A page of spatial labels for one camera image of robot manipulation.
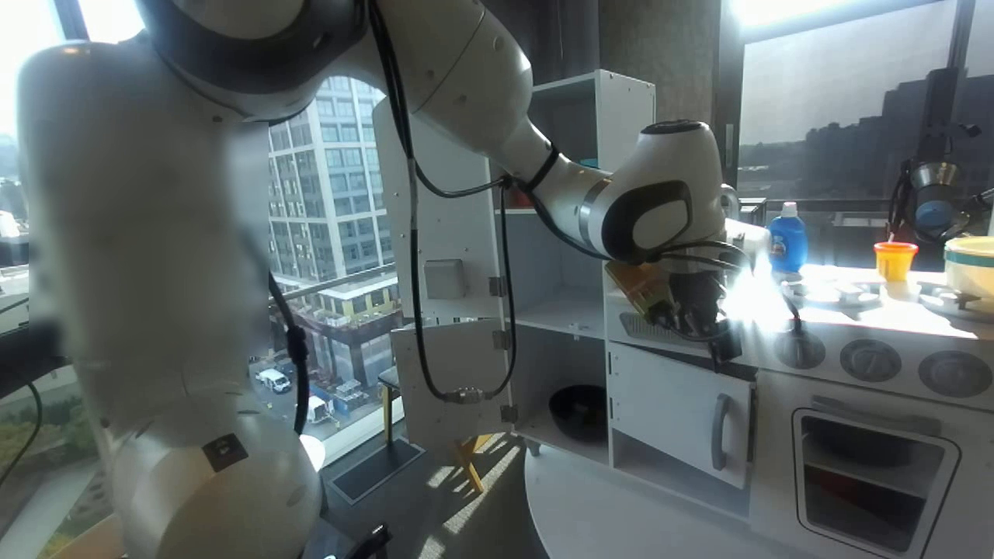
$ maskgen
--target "tall building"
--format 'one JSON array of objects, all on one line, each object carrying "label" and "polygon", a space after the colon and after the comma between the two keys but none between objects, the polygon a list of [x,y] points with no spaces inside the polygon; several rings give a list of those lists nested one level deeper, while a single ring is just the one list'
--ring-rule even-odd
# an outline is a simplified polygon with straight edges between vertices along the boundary
[{"label": "tall building", "polygon": [[[364,82],[331,79],[301,116],[240,136],[229,154],[247,230],[287,292],[309,290],[291,309],[312,336],[318,391],[373,391],[401,317],[373,134],[380,101]],[[260,309],[252,360],[280,360],[280,329]]]}]

